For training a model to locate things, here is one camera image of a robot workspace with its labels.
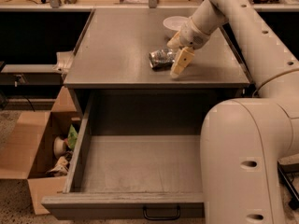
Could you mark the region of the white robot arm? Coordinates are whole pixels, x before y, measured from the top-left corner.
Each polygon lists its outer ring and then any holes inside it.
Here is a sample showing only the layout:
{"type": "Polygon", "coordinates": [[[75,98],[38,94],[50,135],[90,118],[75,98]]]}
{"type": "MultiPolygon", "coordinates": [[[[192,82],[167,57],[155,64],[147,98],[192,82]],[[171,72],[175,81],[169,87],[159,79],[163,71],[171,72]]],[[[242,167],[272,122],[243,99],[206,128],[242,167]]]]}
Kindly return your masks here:
{"type": "Polygon", "coordinates": [[[258,92],[215,105],[200,136],[206,224],[285,224],[278,159],[299,144],[298,61],[251,4],[205,0],[168,45],[178,77],[211,34],[229,23],[258,92]]]}

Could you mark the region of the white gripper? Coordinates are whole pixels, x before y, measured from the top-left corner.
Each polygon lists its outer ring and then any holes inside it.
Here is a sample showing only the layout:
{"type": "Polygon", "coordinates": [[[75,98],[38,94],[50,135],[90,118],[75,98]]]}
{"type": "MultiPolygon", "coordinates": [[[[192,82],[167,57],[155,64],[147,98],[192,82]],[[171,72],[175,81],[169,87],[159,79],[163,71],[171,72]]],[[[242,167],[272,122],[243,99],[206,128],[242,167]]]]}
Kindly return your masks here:
{"type": "Polygon", "coordinates": [[[170,49],[178,49],[175,61],[172,64],[170,76],[177,78],[182,71],[192,62],[194,50],[200,49],[209,40],[211,35],[210,25],[207,20],[189,17],[181,26],[180,31],[167,42],[170,49]]]}

